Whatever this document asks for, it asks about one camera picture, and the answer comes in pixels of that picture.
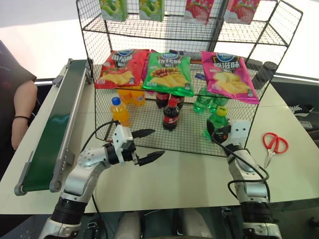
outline green chip bag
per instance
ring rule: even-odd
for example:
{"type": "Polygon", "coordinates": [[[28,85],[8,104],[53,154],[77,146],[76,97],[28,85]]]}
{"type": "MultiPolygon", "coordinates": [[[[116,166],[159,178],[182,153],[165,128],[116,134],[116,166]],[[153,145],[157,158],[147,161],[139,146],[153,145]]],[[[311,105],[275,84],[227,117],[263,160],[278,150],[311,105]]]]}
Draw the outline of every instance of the green chip bag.
{"type": "Polygon", "coordinates": [[[174,53],[150,53],[143,89],[194,96],[190,80],[190,57],[174,53]]]}

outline wire mesh rack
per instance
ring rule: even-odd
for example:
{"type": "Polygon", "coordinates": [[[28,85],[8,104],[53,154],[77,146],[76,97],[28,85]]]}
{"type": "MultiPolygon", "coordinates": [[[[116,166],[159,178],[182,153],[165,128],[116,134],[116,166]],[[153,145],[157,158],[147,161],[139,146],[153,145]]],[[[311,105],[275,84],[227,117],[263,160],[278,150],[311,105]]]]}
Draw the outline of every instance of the wire mesh rack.
{"type": "MultiPolygon", "coordinates": [[[[228,1],[215,0],[207,25],[187,23],[183,20],[186,0],[166,0],[162,22],[139,19],[138,0],[128,0],[129,16],[124,22],[105,21],[101,16],[98,0],[77,0],[77,10],[88,59],[91,60],[93,81],[100,76],[101,66],[112,50],[153,49],[158,52],[215,51],[245,57],[246,66],[252,77],[259,72],[263,63],[280,64],[290,46],[302,12],[285,1],[261,0],[251,24],[230,24],[223,20],[228,1]]],[[[195,78],[203,73],[202,65],[191,64],[192,84],[196,95],[206,82],[195,78]]],[[[268,81],[254,82],[261,100],[268,81]]],[[[118,96],[116,90],[95,90],[95,126],[110,121],[111,99],[118,96]]],[[[128,105],[132,130],[153,128],[155,133],[146,138],[135,139],[138,146],[184,151],[197,154],[225,156],[224,152],[205,136],[209,112],[193,111],[196,97],[186,97],[180,111],[175,130],[162,127],[163,112],[156,106],[155,95],[146,93],[144,106],[128,105]]],[[[250,105],[230,99],[226,104],[229,119],[253,122],[258,105],[250,105]]],[[[115,125],[102,128],[96,133],[101,140],[110,140],[115,125]]]]}

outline black cable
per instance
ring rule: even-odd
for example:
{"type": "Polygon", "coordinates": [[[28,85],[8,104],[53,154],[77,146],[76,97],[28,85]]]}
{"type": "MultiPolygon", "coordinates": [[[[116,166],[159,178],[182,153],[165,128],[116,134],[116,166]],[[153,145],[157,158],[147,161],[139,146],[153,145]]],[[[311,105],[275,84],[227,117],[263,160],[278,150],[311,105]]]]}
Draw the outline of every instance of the black cable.
{"type": "MultiPolygon", "coordinates": [[[[102,127],[104,127],[104,126],[106,126],[106,125],[108,125],[108,124],[117,123],[117,122],[118,122],[118,121],[116,121],[116,120],[112,120],[112,121],[110,121],[110,122],[104,123],[104,124],[100,125],[99,127],[97,127],[97,128],[90,134],[90,136],[88,137],[88,139],[85,141],[85,143],[84,143],[84,145],[83,145],[83,147],[82,147],[82,149],[81,149],[81,153],[85,150],[85,148],[86,148],[86,146],[88,145],[90,139],[93,137],[93,135],[94,135],[99,129],[101,129],[102,127]]],[[[102,215],[101,215],[101,213],[100,213],[100,210],[98,209],[98,205],[97,205],[96,202],[95,202],[94,195],[92,195],[92,200],[93,200],[93,204],[94,204],[95,210],[96,210],[96,212],[97,212],[97,214],[98,214],[98,217],[99,217],[99,219],[100,219],[101,222],[102,222],[103,229],[104,229],[104,232],[105,232],[105,238],[106,238],[106,239],[109,239],[109,235],[108,235],[108,231],[107,231],[106,226],[105,226],[104,219],[102,218],[102,215]]]]}
{"type": "Polygon", "coordinates": [[[238,156],[237,154],[235,154],[233,151],[231,151],[230,149],[226,148],[224,145],[222,145],[221,143],[219,143],[215,138],[214,135],[218,130],[216,129],[212,135],[211,135],[211,139],[214,141],[214,143],[216,143],[218,146],[222,147],[224,150],[226,150],[228,153],[230,153],[231,155],[233,155],[234,157],[238,158],[240,161],[242,161],[243,163],[245,163],[247,166],[249,166],[251,169],[253,169],[260,177],[261,179],[257,179],[257,180],[232,180],[227,184],[227,187],[229,189],[229,191],[231,192],[231,194],[237,199],[237,195],[233,192],[233,190],[231,189],[230,185],[233,183],[259,183],[259,182],[263,182],[266,186],[267,189],[267,195],[268,195],[268,200],[270,202],[270,189],[269,189],[269,185],[267,183],[267,180],[269,179],[269,174],[268,172],[261,167],[260,165],[258,165],[258,167],[266,174],[266,177],[264,177],[253,165],[251,165],[250,163],[248,163],[245,159],[241,158],[240,156],[238,156]]]}

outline green snack bag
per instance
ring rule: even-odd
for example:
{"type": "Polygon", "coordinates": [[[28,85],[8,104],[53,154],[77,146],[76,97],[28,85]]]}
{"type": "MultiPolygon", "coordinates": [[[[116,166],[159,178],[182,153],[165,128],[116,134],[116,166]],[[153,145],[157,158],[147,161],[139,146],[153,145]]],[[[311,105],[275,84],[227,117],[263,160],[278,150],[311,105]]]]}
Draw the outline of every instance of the green snack bag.
{"type": "Polygon", "coordinates": [[[125,21],[128,17],[126,0],[99,0],[104,20],[125,21]]]}
{"type": "Polygon", "coordinates": [[[194,96],[190,80],[190,57],[174,53],[150,53],[143,89],[194,96]]]}
{"type": "Polygon", "coordinates": [[[164,0],[139,0],[140,20],[163,21],[164,0]]]}

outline red bottle cap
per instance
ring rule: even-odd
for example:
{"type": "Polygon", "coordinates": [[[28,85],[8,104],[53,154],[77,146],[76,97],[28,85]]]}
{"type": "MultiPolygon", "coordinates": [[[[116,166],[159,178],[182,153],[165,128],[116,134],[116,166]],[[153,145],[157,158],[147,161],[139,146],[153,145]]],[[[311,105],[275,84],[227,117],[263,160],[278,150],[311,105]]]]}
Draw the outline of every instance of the red bottle cap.
{"type": "Polygon", "coordinates": [[[177,106],[177,99],[175,97],[171,97],[169,100],[168,100],[168,105],[170,107],[176,107],[177,106]]]}

